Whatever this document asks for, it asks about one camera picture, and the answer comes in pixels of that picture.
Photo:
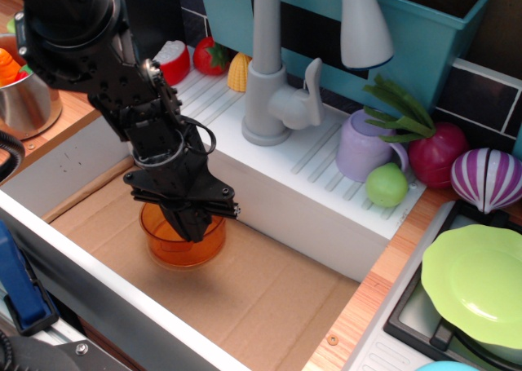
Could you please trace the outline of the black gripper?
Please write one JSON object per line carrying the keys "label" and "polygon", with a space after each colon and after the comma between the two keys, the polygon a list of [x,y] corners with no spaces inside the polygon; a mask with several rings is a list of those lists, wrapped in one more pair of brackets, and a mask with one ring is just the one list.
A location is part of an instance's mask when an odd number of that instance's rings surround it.
{"label": "black gripper", "polygon": [[[204,239],[212,214],[235,219],[241,212],[233,188],[211,174],[205,156],[180,154],[158,163],[135,164],[138,169],[123,176],[132,196],[161,205],[165,220],[186,241]],[[197,211],[188,215],[186,225],[175,210]]]}

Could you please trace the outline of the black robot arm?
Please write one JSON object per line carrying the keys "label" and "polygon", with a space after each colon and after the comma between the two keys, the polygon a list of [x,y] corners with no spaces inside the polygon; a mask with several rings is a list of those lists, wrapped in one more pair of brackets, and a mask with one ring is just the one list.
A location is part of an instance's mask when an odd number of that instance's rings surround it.
{"label": "black robot arm", "polygon": [[186,241],[213,217],[234,219],[234,191],[208,168],[202,124],[181,113],[157,62],[140,59],[122,0],[23,0],[17,50],[50,87],[86,94],[136,168],[125,175],[137,201],[157,205]]}

